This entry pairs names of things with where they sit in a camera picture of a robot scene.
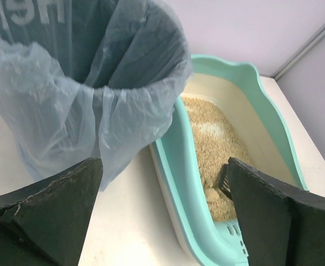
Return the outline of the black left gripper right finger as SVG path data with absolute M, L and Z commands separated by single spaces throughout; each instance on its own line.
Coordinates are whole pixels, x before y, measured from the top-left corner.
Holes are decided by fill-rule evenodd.
M 325 265 L 325 197 L 233 157 L 227 177 L 249 265 Z

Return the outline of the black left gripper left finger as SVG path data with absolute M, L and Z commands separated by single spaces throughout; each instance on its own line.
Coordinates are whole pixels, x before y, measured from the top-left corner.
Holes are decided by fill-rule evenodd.
M 0 265 L 78 265 L 103 165 L 88 158 L 0 196 Z

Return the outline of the black litter scoop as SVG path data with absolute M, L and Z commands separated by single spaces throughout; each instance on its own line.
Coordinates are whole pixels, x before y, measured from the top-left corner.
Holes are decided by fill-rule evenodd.
M 220 180 L 218 188 L 221 192 L 230 200 L 232 200 L 231 191 L 229 187 L 228 177 L 227 177 L 227 167 L 228 164 L 223 164 L 220 172 Z

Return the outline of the beige litter clump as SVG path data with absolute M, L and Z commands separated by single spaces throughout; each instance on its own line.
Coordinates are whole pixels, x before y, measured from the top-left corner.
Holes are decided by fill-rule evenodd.
M 213 187 L 204 190 L 207 202 L 214 203 L 225 200 L 225 195 Z

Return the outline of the teal litter box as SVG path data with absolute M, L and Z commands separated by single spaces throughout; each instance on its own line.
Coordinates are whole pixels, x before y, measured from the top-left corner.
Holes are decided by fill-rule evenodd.
M 255 66 L 202 54 L 194 54 L 192 63 L 194 76 L 184 95 L 211 101 L 221 109 L 258 170 L 306 190 L 286 121 L 266 94 Z M 237 220 L 214 222 L 211 218 L 181 99 L 175 103 L 169 130 L 150 150 L 183 250 L 200 265 L 247 265 L 248 252 Z

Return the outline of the translucent blue bin liner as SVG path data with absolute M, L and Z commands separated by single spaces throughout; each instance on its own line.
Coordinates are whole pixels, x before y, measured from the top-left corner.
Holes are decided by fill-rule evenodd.
M 35 178 L 100 158 L 105 188 L 167 132 L 191 74 L 163 1 L 0 1 L 0 116 Z

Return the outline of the beige cat litter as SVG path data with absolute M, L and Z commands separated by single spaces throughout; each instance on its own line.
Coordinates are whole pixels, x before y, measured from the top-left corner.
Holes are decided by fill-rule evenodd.
M 252 163 L 246 145 L 224 113 L 214 103 L 188 97 L 182 97 L 182 101 L 192 128 L 203 190 L 213 187 L 221 192 L 218 188 L 221 167 L 227 164 L 230 157 Z M 207 202 L 207 205 L 212 220 L 215 222 L 236 218 L 233 202 L 226 196 L 225 200 Z

